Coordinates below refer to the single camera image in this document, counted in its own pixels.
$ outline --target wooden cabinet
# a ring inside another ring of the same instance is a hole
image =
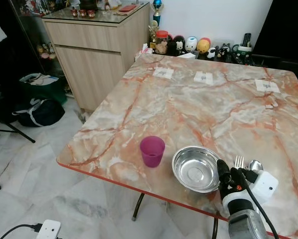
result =
[[[148,41],[150,7],[145,3],[130,16],[105,16],[114,22],[70,19],[63,17],[66,10],[43,18],[44,25],[80,108],[94,111]]]

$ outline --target marble table top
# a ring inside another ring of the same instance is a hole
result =
[[[164,77],[158,76],[161,68],[169,71]],[[201,71],[212,78],[196,77]],[[270,91],[276,91],[276,83],[280,93],[258,91],[257,80],[263,80]],[[145,166],[141,158],[139,143],[149,135],[166,143],[157,168]],[[187,145],[210,148],[230,167],[236,155],[243,155],[246,164],[252,159],[261,161],[279,180],[278,189],[263,207],[278,234],[298,237],[298,80],[289,71],[143,54],[57,162],[227,218],[218,191],[193,192],[173,175],[172,157]]]

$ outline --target spoon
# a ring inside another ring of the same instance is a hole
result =
[[[263,165],[261,164],[261,162],[259,162],[258,160],[253,159],[253,160],[249,163],[249,169],[250,169],[250,170],[259,171],[259,170],[264,170],[264,167],[263,167]]]

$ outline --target white wall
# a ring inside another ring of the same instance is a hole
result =
[[[240,44],[244,33],[257,41],[273,0],[162,0],[160,29],[185,39],[208,37],[214,45]]]

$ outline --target fork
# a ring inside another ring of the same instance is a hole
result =
[[[234,163],[235,168],[243,168],[244,167],[244,157],[237,155],[235,158],[235,163]]]

